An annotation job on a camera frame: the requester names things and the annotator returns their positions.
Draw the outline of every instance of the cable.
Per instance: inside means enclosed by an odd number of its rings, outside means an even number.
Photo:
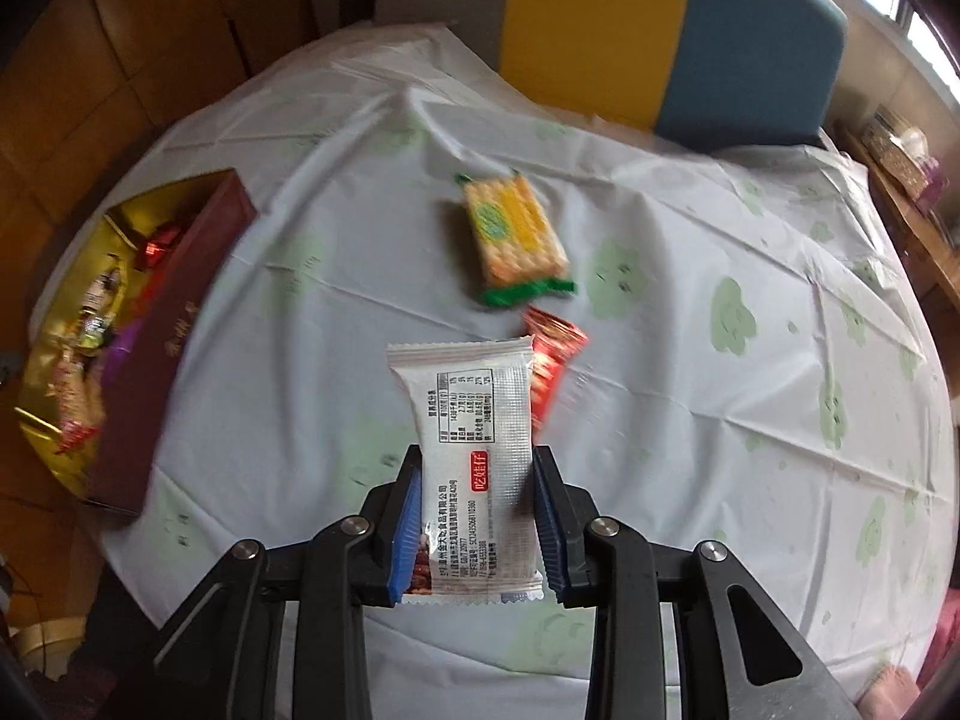
[[[40,596],[38,596],[38,595],[34,592],[34,589],[33,589],[32,587],[30,587],[30,583],[27,581],[27,578],[24,577],[23,574],[21,574],[19,571],[16,570],[16,567],[14,567],[13,563],[11,563],[10,560],[7,560],[6,566],[7,566],[7,568],[10,570],[11,574],[13,574],[13,576],[14,576],[16,579],[20,580],[21,583],[25,584],[25,586],[27,587],[27,593],[30,593],[30,594],[32,595],[32,597],[34,597],[34,606],[37,607],[37,624],[40,626],[40,653],[41,653],[42,656],[43,656],[43,669],[42,669],[42,673],[43,673],[43,675],[46,676],[46,673],[47,673],[47,632],[46,632],[45,630],[43,630],[43,616],[40,614]]]

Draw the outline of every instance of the purple wrapper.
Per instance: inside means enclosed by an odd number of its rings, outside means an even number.
[[[107,347],[107,360],[104,361],[104,373],[101,379],[103,386],[110,386],[110,382],[116,376],[117,371],[123,367],[128,354],[133,351],[133,343],[136,342],[136,334],[140,332],[142,324],[143,319],[141,317],[133,319],[123,330],[117,333],[113,343]]]

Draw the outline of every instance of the pink object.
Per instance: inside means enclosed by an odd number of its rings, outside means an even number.
[[[920,688],[904,666],[883,667],[856,708],[863,720],[901,720],[920,695]]]
[[[920,669],[920,675],[917,677],[917,685],[920,685],[920,688],[933,679],[933,675],[957,638],[960,638],[960,590],[951,588],[947,591],[947,598],[944,599],[944,605],[940,609],[937,630],[933,634],[933,641],[930,642],[930,649],[926,651],[923,668]]]
[[[104,362],[104,374],[100,380],[102,386],[110,386],[110,382],[117,375],[117,371],[122,367],[124,360],[133,351],[133,343],[136,343],[136,334],[140,331],[142,324],[142,317],[133,319],[117,334],[113,343],[107,347],[107,351],[104,353],[107,355],[107,360]]]
[[[929,183],[920,192],[920,196],[914,201],[917,210],[924,216],[933,210],[933,206],[943,196],[944,190],[949,186],[949,180],[940,168],[940,163],[933,157],[926,157],[920,162],[923,172],[928,177]]]

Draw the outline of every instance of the red candy wrapper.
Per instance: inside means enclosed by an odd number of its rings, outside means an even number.
[[[90,418],[88,392],[83,382],[83,363],[74,357],[69,348],[64,349],[54,366],[53,389],[61,429],[56,454],[61,455],[76,449],[99,432],[99,426]]]
[[[186,224],[180,221],[168,221],[155,229],[150,240],[138,252],[138,268],[141,271],[156,268],[173,250],[189,226],[189,221]]]
[[[133,315],[142,319],[147,316],[147,312],[150,311],[150,307],[154,304],[154,300],[157,298],[157,295],[160,294],[160,289],[163,287],[163,283],[167,280],[167,269],[166,266],[161,262],[152,272],[150,280],[147,282],[146,286],[140,291],[140,294],[136,297],[136,300],[133,300]]]
[[[530,385],[530,413],[534,436],[544,426],[566,364],[587,345],[587,335],[574,324],[530,306],[523,313],[527,332],[534,337],[534,373]]]

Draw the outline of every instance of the green packet edge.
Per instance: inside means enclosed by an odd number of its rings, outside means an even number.
[[[532,300],[538,295],[546,293],[575,293],[577,285],[563,278],[540,278],[536,281],[525,281],[522,284],[512,284],[510,287],[497,287],[485,290],[480,295],[481,301],[493,308],[507,308],[517,303]]]

